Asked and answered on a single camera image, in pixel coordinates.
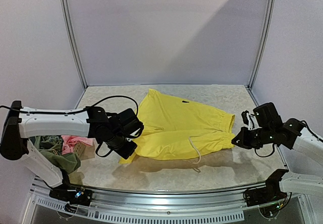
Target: dark green garment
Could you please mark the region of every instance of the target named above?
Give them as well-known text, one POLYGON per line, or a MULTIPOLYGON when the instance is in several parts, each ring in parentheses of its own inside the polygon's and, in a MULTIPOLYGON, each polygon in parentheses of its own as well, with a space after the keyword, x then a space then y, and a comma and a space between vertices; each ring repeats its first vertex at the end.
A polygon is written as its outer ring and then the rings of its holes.
POLYGON ((38 136, 29 140, 45 158, 68 174, 81 166, 81 161, 75 153, 62 155, 64 141, 60 136, 38 136))

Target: marbled surface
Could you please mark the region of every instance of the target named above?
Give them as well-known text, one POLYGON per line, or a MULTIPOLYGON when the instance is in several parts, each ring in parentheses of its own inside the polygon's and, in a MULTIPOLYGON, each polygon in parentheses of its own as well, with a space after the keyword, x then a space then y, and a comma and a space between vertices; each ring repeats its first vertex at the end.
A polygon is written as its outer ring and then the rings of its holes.
MULTIPOLYGON (((241 112, 252 111, 255 105, 242 85, 135 85, 98 86, 87 88, 79 107, 94 104, 109 95, 127 95, 138 103, 153 88, 161 93, 215 106, 236 115, 233 133, 243 126, 241 112)), ((106 111, 120 112, 135 109, 127 99, 109 99, 100 104, 106 111)), ((259 150, 267 155, 271 145, 259 150)), ((101 154, 107 151, 102 147, 101 154)), ((95 155, 94 147, 87 147, 81 167, 70 174, 72 183, 122 190, 209 190, 251 184, 265 180, 274 170, 284 168, 279 153, 260 158, 253 150, 239 147, 225 149, 203 156, 199 164, 183 160, 158 161, 136 158, 131 164, 118 164, 120 157, 112 153, 106 158, 95 155)))

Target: robotic arm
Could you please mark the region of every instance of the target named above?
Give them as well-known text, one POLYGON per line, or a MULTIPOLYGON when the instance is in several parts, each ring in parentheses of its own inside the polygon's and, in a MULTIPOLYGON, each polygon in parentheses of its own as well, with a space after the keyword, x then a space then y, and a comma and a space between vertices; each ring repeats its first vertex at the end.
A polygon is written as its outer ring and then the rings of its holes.
MULTIPOLYGON (((305 121, 291 118, 283 123, 273 103, 263 104, 253 112, 242 113, 243 122, 248 128, 242 127, 232 144, 245 149, 253 148, 255 151, 265 144, 284 145, 323 165, 322 137, 312 132, 305 121)), ((286 192, 323 197, 323 178, 318 176, 276 170, 265 183, 266 187, 245 191, 244 198, 248 206, 277 200, 286 192)))
POLYGON ((21 161, 51 187, 51 197, 71 204, 89 205, 92 192, 72 186, 67 173, 51 164, 28 138, 42 135, 95 138, 98 142, 96 152, 105 143, 111 151, 127 159, 137 147, 130 140, 135 138, 131 134, 140 135, 143 130, 143 124, 130 108, 119 114, 106 113, 97 106, 58 112, 22 107, 21 101, 14 101, 9 109, 0 154, 8 160, 21 161))

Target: metal frame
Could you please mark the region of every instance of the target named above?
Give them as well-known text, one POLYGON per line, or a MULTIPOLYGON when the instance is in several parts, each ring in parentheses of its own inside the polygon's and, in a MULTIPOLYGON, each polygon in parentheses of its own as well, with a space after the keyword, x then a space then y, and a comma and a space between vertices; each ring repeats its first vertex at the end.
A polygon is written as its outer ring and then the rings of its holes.
POLYGON ((247 85, 247 88, 250 90, 252 90, 252 88, 254 86, 254 83, 255 83, 255 80, 256 80, 256 77, 258 74, 261 58, 262 58, 262 55, 264 52, 266 40, 268 37, 268 31, 269 31, 269 27, 270 27, 272 15, 273 15, 274 1, 275 0, 268 0, 267 1, 267 8, 266 8, 265 19, 264 19, 263 26, 262 26, 260 45, 259 45, 259 48, 257 51, 256 61, 255 61, 248 85, 247 85))
POLYGON ((88 87, 88 84, 86 82, 86 77, 85 77, 85 73, 83 70, 82 63, 81 63, 80 55, 77 50, 77 45, 76 45, 75 35, 74 35, 73 26, 72 26, 72 22, 71 22, 71 15, 70 15, 70 11, 69 11, 68 1, 61 0, 61 4, 62 4, 63 16, 64 16, 64 21, 65 21, 65 26, 66 26, 66 32, 67 32, 67 35, 69 38, 75 66, 76 66, 78 75, 80 77, 81 84, 82 84, 83 88, 86 89, 88 87))

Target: pile of clothes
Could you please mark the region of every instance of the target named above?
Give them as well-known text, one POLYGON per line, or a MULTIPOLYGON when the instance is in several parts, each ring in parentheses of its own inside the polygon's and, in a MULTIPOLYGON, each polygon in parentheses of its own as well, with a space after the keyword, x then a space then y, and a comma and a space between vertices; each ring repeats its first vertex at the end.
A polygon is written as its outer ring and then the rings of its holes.
POLYGON ((68 174, 81 166, 79 157, 74 153, 74 146, 79 142, 87 146, 93 145, 93 139, 76 136, 37 136, 29 140, 53 165, 68 174))

